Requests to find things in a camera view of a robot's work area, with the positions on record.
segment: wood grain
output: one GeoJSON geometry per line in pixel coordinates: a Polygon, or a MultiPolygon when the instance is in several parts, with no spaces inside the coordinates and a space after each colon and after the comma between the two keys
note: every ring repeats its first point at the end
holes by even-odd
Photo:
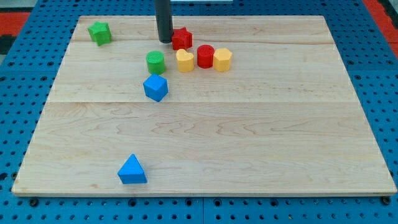
{"type": "Polygon", "coordinates": [[[154,17],[80,17],[12,191],[41,197],[327,197],[397,189],[320,16],[174,17],[231,70],[179,73],[154,17]],[[101,47],[86,28],[109,22],[101,47]],[[169,94],[145,97],[145,56],[169,94]],[[123,185],[130,154],[147,184],[123,185]]]}

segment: blue triangular prism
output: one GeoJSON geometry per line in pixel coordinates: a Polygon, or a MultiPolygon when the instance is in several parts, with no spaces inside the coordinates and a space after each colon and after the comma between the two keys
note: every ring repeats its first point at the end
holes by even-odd
{"type": "Polygon", "coordinates": [[[118,176],[123,184],[142,184],[147,182],[144,170],[134,154],[131,154],[122,168],[120,168],[118,176]]]}

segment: blue block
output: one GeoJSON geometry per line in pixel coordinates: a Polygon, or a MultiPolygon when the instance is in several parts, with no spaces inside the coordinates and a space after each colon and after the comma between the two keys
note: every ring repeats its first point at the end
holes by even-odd
{"type": "Polygon", "coordinates": [[[144,170],[134,154],[131,154],[120,168],[118,176],[123,184],[143,184],[147,182],[144,170]]]}
{"type": "Polygon", "coordinates": [[[145,95],[159,102],[169,92],[167,80],[160,75],[152,74],[144,82],[145,95]]]}

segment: yellow heart block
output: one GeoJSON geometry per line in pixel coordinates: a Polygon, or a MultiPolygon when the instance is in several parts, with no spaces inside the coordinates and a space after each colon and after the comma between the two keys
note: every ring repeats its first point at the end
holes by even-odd
{"type": "Polygon", "coordinates": [[[180,72],[190,72],[193,70],[194,61],[193,61],[193,53],[188,53],[184,49],[180,49],[175,54],[177,58],[177,67],[180,72]]]}
{"type": "Polygon", "coordinates": [[[213,55],[213,68],[219,72],[226,72],[231,66],[232,52],[228,49],[217,49],[213,55]]]}

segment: toy block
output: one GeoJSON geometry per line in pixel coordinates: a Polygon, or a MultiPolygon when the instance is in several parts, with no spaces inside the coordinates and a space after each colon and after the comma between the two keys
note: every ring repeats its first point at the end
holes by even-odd
{"type": "Polygon", "coordinates": [[[95,22],[87,28],[91,40],[96,42],[98,46],[111,42],[111,30],[107,22],[95,22]]]}
{"type": "Polygon", "coordinates": [[[191,72],[194,68],[193,53],[188,53],[184,49],[180,49],[175,54],[177,58],[177,67],[180,72],[191,72]]]}
{"type": "Polygon", "coordinates": [[[120,168],[118,176],[123,184],[143,184],[147,182],[144,170],[134,154],[131,154],[120,168]]]}
{"type": "Polygon", "coordinates": [[[172,42],[173,50],[187,50],[188,48],[192,47],[192,33],[190,33],[186,27],[174,29],[172,42]]]}
{"type": "Polygon", "coordinates": [[[161,75],[166,70],[162,52],[157,50],[151,51],[147,54],[146,60],[149,73],[161,75]]]}
{"type": "Polygon", "coordinates": [[[213,66],[214,48],[210,45],[198,47],[198,66],[201,68],[211,68],[213,66]]]}
{"type": "Polygon", "coordinates": [[[228,49],[217,49],[213,57],[213,67],[219,72],[226,72],[231,66],[232,52],[228,49]]]}
{"type": "Polygon", "coordinates": [[[159,102],[169,92],[167,80],[160,75],[152,74],[144,82],[145,95],[159,102]]]}

